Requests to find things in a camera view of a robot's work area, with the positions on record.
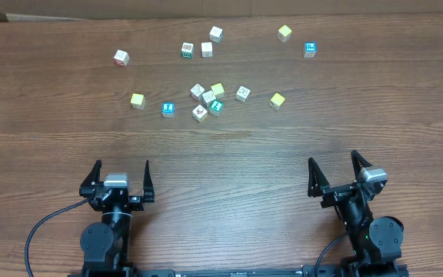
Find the background wall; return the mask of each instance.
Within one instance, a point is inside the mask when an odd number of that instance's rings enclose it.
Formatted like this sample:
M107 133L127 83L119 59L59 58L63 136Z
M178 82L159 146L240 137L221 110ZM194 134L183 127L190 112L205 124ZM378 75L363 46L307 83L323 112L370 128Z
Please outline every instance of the background wall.
M0 19L2 14L110 19L409 12L443 12L443 0L0 0Z

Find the small block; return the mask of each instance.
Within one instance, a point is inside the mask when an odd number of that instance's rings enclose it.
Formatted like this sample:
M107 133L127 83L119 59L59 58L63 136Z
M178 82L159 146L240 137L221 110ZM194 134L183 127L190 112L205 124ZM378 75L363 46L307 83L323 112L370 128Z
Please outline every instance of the small block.
M216 26L213 26L212 30L209 32L209 39L212 42L220 43L223 38L223 30Z
M146 105L145 97L143 95L133 93L131 97L131 105L134 108L144 109Z
M163 117L173 118L175 116L175 104L170 102L165 102L162 105Z
M215 94L212 91L203 93L202 97L203 97L203 102L206 105L206 108L208 108L210 106L210 104L214 100L216 100Z
M314 58L317 52L317 45L315 42L306 42L304 45L304 58Z
M194 51L194 45L192 43L184 42L182 44L181 56L184 58L192 58Z
M211 42L201 43L201 55L204 58L209 58L213 56L213 44Z
M192 110L192 116L194 116L199 122L202 122L205 120L206 116L208 116L208 111L203 106L198 105Z
M281 42L286 42L291 38L291 29L287 25L283 25L278 30L278 38L281 40Z
M221 83L212 85L212 91L217 99L225 97L225 90L223 89L223 85Z
M244 86L241 86L238 89L237 94L235 95L235 98L237 100L240 100L240 101L246 103L247 102L247 98L249 97L250 93L251 93L250 89L248 89L248 88L246 88Z
M129 54L126 51L118 50L115 53L114 61L118 65L126 66L129 62Z
M281 96L279 93L275 93L275 95L271 98L269 105L273 107L275 110L279 110L280 106L285 101L285 97Z
M191 88L191 96L197 101L201 101L201 95L205 92L205 89L201 85L196 84Z
M209 106L209 112L216 116L220 116L220 114L222 113L222 109L223 103L218 100L214 100Z

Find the wooden tabletop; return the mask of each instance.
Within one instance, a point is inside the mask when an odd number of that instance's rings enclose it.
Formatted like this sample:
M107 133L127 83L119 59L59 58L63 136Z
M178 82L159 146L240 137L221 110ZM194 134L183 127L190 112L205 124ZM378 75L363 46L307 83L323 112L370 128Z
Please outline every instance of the wooden tabletop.
M225 36L202 58L213 25ZM305 41L317 42L314 58L303 59ZM125 68L117 49L131 57ZM218 82L224 110L198 123L189 89ZM286 97L279 111L275 92ZM163 102L175 118L162 117ZM82 199L96 159L102 177L127 172L133 192L150 161L157 201L132 225L141 269L313 264L344 228L307 196L307 159L340 185L353 179L352 149L388 172L370 206L405 225L398 263L443 276L443 14L1 23L0 276L26 276L28 233ZM84 205L45 223L30 248L35 276L79 271L80 235L100 218ZM351 254L343 242L324 263Z

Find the yellow cube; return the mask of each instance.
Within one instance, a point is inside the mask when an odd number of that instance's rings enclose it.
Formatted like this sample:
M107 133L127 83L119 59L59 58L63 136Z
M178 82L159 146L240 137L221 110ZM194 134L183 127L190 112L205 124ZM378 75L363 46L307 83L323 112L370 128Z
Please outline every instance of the yellow cube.
M278 38L281 40L281 42L288 41L290 37L291 37L291 29L287 25L284 25L278 30Z
M146 105L146 100L143 95L133 93L131 97L131 105L134 108L144 109Z
M212 92L217 99L225 97L225 90L223 89L223 85L221 83L212 85Z
M273 98L271 98L271 101L269 102L269 105L273 107L275 110L279 110L280 106L285 101L285 97L281 96L279 93L275 93Z

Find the table surface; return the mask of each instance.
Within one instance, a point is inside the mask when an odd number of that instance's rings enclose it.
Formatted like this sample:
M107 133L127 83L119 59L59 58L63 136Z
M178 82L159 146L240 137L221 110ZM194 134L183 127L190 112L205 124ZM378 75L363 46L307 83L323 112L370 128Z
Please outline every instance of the table surface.
M202 58L213 25L225 36ZM314 58L302 58L304 41L317 42ZM125 68L117 49L131 57ZM222 115L198 123L189 89L218 82ZM275 92L286 97L279 111ZM163 102L175 118L162 118ZM307 196L307 159L338 185L353 179L352 149L388 172L370 206L404 223L399 263L443 275L443 14L1 23L0 276L26 276L28 233L81 200L96 159L102 176L128 172L133 192L150 161L157 201L132 225L141 269L312 264L344 229ZM84 205L45 223L30 249L35 275L79 271L80 235L99 220ZM350 254L342 242L324 263Z

